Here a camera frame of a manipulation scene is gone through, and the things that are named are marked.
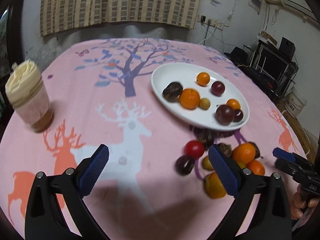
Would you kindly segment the person's right hand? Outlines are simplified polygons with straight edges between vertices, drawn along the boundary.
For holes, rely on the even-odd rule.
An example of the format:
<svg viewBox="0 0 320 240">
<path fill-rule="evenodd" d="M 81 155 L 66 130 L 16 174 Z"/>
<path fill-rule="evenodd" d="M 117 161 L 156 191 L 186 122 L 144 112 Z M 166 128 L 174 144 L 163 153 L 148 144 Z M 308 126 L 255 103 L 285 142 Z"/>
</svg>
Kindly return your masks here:
<svg viewBox="0 0 320 240">
<path fill-rule="evenodd" d="M 319 202 L 319 198 L 313 198 L 309 201 L 307 204 L 305 200 L 302 198 L 302 187 L 299 184 L 297 187 L 297 192 L 293 195 L 293 199 L 291 201 L 291 218 L 293 220 L 301 219 L 304 212 L 303 209 L 308 206 L 310 208 L 309 213 L 306 215 L 306 218 L 309 218 L 314 209 L 316 208 L 317 204 Z"/>
</svg>

